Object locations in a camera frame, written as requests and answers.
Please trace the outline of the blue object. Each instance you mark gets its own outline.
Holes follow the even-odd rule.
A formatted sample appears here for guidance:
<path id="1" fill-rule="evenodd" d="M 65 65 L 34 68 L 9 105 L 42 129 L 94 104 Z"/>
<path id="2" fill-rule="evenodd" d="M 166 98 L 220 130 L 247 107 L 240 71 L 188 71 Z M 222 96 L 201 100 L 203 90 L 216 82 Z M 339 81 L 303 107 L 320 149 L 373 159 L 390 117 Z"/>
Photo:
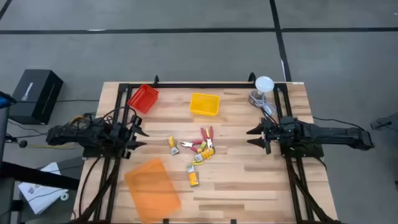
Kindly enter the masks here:
<path id="1" fill-rule="evenodd" d="M 7 108 L 16 103 L 17 101 L 11 95 L 8 95 L 0 91 L 0 109 Z"/>

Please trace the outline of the black beam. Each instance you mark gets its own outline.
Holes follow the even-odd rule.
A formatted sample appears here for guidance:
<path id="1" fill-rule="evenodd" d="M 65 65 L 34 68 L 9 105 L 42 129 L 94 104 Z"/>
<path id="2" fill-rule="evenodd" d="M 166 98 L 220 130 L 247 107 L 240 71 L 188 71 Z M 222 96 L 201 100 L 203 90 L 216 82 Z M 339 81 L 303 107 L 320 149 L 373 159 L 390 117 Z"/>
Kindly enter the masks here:
<path id="1" fill-rule="evenodd" d="M 9 162 L 1 162 L 0 178 L 67 190 L 77 190 L 80 183 L 79 179 L 31 169 Z"/>

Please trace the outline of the orange translucent plastic bin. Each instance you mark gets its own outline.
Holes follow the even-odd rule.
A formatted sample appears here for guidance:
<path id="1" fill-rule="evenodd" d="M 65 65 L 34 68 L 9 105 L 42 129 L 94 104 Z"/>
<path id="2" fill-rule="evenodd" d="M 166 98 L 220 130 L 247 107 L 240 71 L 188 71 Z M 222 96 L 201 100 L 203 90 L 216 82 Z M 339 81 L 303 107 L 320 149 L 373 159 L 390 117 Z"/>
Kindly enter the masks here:
<path id="1" fill-rule="evenodd" d="M 180 197 L 159 158 L 125 173 L 124 180 L 142 223 L 159 222 L 182 207 Z"/>

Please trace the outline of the red plastic basket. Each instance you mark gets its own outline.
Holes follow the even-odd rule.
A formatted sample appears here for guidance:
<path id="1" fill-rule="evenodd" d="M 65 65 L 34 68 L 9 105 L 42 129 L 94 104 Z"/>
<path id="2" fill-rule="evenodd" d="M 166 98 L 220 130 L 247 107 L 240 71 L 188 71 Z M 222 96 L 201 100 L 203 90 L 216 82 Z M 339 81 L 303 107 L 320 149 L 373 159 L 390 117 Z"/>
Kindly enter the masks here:
<path id="1" fill-rule="evenodd" d="M 149 85 L 143 84 L 129 99 L 127 104 L 142 113 L 147 113 L 158 99 L 159 92 Z"/>

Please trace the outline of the yellow plastic basket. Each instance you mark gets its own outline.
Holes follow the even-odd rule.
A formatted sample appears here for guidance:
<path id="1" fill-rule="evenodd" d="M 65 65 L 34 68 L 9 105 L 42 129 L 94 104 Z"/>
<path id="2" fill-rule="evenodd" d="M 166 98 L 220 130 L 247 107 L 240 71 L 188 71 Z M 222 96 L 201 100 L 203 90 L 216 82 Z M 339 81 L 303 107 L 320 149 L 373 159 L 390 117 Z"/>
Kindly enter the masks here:
<path id="1" fill-rule="evenodd" d="M 220 108 L 220 97 L 204 93 L 193 93 L 189 110 L 193 114 L 216 116 Z"/>

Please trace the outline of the black metal table frame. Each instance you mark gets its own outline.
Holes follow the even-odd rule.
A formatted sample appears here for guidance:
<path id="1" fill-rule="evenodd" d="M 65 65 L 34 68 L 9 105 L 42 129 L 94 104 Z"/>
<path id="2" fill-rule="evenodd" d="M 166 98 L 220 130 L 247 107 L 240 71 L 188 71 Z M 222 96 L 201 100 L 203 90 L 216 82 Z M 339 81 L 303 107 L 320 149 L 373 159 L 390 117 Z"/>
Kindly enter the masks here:
<path id="1" fill-rule="evenodd" d="M 139 223 L 135 204 L 124 181 L 125 173 L 151 159 L 164 163 L 180 197 L 182 207 L 167 218 L 169 223 L 293 223 L 294 206 L 285 159 L 280 147 L 271 143 L 266 154 L 249 144 L 247 131 L 255 127 L 262 113 L 248 101 L 251 82 L 160 82 L 159 97 L 148 113 L 142 115 L 141 136 L 146 145 L 121 162 L 113 199 L 113 223 Z M 193 114 L 193 93 L 220 97 L 216 116 Z M 181 148 L 171 155 L 168 138 L 177 141 L 199 139 L 201 128 L 212 126 L 215 155 L 196 168 L 199 185 L 191 187 L 186 167 L 193 152 Z"/>

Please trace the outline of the white paper sheets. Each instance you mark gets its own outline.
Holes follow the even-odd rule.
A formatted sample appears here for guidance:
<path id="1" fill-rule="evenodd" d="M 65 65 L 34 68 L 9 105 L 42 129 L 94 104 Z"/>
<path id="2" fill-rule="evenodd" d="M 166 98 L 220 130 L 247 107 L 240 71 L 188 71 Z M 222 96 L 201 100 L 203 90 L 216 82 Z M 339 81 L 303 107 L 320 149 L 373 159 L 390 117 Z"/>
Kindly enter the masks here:
<path id="1" fill-rule="evenodd" d="M 60 199 L 63 194 L 68 192 L 67 189 L 47 187 L 28 182 L 21 182 L 18 188 L 35 215 L 41 214 L 55 201 Z"/>

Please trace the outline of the black cardboard box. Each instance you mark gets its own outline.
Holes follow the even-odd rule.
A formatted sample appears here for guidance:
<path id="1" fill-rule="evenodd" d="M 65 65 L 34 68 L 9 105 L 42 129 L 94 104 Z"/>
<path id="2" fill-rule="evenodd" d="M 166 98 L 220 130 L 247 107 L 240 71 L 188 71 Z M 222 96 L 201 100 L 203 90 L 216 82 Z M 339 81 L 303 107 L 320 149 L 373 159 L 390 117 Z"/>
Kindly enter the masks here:
<path id="1" fill-rule="evenodd" d="M 48 124 L 63 80 L 52 70 L 26 69 L 12 94 L 9 118 L 19 124 Z"/>

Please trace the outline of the yellow crayon box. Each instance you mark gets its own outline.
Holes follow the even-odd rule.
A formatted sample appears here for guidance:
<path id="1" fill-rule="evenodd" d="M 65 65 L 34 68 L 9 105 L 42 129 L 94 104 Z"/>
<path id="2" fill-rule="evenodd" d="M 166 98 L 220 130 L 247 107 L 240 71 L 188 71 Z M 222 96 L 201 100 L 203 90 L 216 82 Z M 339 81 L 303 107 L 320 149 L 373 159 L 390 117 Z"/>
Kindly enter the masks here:
<path id="1" fill-rule="evenodd" d="M 199 185 L 197 173 L 195 172 L 194 165 L 187 166 L 188 178 L 190 182 L 190 186 L 194 187 Z"/>
<path id="2" fill-rule="evenodd" d="M 177 142 L 173 136 L 169 137 L 169 146 L 170 146 L 171 155 L 176 155 L 179 153 Z"/>
<path id="3" fill-rule="evenodd" d="M 211 159 L 212 155 L 215 153 L 215 150 L 211 147 L 209 149 L 204 150 L 203 152 L 197 154 L 195 159 L 197 161 Z"/>

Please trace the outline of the white bulb table lamp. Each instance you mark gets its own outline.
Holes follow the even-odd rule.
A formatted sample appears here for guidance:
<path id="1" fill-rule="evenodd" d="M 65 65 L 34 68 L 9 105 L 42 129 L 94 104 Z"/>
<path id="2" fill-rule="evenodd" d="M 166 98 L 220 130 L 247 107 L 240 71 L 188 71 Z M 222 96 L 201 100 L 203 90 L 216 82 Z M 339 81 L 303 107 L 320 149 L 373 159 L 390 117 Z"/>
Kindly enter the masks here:
<path id="1" fill-rule="evenodd" d="M 256 89 L 250 92 L 249 102 L 253 106 L 262 108 L 266 105 L 266 93 L 270 93 L 274 89 L 274 81 L 266 76 L 261 76 L 254 82 Z"/>

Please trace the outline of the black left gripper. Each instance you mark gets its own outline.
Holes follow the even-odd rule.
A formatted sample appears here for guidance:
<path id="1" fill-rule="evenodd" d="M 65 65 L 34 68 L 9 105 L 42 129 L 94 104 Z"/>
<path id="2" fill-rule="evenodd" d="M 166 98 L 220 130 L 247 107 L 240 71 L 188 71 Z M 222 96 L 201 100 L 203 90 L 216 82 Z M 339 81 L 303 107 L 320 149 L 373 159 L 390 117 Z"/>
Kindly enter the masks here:
<path id="1" fill-rule="evenodd" d="M 122 139 L 113 139 L 111 144 L 111 152 L 112 157 L 114 158 L 130 158 L 131 152 L 130 150 L 135 150 L 140 146 L 146 145 L 145 142 L 137 141 L 137 137 L 135 134 L 140 134 L 141 136 L 149 137 L 142 128 L 140 127 L 142 123 L 142 119 L 137 116 L 133 115 L 131 117 L 130 122 L 127 124 L 123 124 L 124 131 L 123 131 L 123 138 Z"/>

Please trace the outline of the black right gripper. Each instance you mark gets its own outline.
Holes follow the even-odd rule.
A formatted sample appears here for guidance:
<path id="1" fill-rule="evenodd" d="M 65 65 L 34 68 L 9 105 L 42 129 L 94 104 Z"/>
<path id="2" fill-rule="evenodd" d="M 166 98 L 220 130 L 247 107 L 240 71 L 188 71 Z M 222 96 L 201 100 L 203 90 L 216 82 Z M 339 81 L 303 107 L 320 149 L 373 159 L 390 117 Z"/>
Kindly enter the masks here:
<path id="1" fill-rule="evenodd" d="M 249 139 L 247 142 L 264 148 L 266 154 L 271 153 L 271 141 L 278 140 L 281 133 L 281 126 L 273 122 L 271 119 L 262 118 L 261 124 L 246 132 L 246 134 L 261 134 L 263 138 Z"/>

